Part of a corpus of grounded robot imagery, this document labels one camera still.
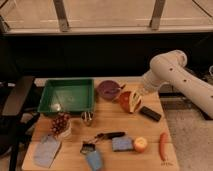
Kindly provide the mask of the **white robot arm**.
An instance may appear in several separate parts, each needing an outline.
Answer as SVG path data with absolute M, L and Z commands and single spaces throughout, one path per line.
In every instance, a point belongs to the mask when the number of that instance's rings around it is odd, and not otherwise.
M 169 83 L 213 119 L 213 85 L 185 70 L 187 55 L 173 50 L 153 57 L 150 69 L 142 75 L 138 91 L 141 95 L 157 92 Z

